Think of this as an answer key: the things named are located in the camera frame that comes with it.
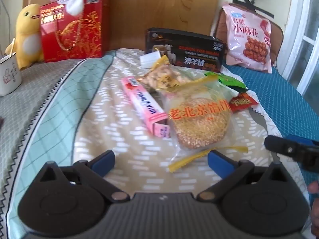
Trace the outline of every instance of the wooden headboard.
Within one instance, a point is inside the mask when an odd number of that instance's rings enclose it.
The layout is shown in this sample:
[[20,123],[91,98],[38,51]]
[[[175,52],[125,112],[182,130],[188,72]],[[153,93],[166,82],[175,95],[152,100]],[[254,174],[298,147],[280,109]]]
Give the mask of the wooden headboard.
[[[48,0],[31,0],[40,5]],[[145,31],[173,28],[209,35],[218,0],[111,0],[110,49],[144,50]]]

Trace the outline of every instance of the beige cloth with white dashes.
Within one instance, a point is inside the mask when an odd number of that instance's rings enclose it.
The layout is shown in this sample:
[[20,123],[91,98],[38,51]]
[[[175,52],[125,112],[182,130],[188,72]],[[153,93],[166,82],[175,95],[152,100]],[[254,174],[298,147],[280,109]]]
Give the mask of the beige cloth with white dashes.
[[[167,166],[175,152],[171,139],[152,136],[123,92],[120,80],[147,72],[139,65],[139,50],[121,49],[105,73],[103,82],[78,128],[74,161],[91,160],[108,149],[116,155],[115,168],[106,180],[131,196],[136,191],[186,192],[194,195],[215,184],[220,177],[209,168],[207,158],[197,159],[175,173]],[[196,77],[202,70],[187,69]],[[257,124],[248,110],[233,115],[241,129],[238,145],[247,146],[248,153],[220,150],[233,160],[248,159],[259,166],[271,162],[263,146],[266,130]]]

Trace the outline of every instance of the mug rim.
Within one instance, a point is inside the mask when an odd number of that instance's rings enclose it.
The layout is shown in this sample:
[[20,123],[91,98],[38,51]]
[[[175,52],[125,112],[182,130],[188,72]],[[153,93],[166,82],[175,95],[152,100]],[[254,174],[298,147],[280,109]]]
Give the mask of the mug rim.
[[15,56],[16,52],[13,52],[12,55],[6,55],[5,57],[0,59],[0,64],[4,63],[5,61],[7,61],[8,59],[10,59],[11,57]]

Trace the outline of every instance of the black strap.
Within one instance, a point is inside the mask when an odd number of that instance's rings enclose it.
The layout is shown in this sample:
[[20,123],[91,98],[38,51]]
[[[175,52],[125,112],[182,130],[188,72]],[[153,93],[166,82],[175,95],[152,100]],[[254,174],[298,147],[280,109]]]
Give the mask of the black strap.
[[250,11],[253,11],[256,13],[256,10],[257,11],[260,11],[266,15],[268,15],[269,17],[272,17],[274,18],[275,16],[273,14],[271,14],[270,12],[268,11],[265,11],[263,10],[262,8],[259,8],[257,6],[254,6],[249,0],[244,0],[244,2],[242,1],[239,1],[239,0],[232,0],[233,3],[236,3],[236,4],[239,4],[239,5],[242,5],[242,6],[245,6],[248,10]]

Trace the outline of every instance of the glass pane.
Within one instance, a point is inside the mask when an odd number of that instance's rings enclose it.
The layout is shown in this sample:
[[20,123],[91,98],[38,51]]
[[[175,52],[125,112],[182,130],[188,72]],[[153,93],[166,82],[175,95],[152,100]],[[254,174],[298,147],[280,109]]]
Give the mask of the glass pane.
[[314,46],[312,44],[309,44],[308,42],[304,40],[302,41],[299,55],[297,57],[296,63],[293,67],[291,77],[289,79],[289,82],[295,88],[297,88],[301,80],[301,77],[306,70],[313,47]]
[[315,69],[315,74],[305,92],[304,99],[309,103],[315,113],[319,116],[319,66]]
[[310,0],[310,8],[308,12],[307,26],[305,35],[316,40],[319,26],[319,0]]

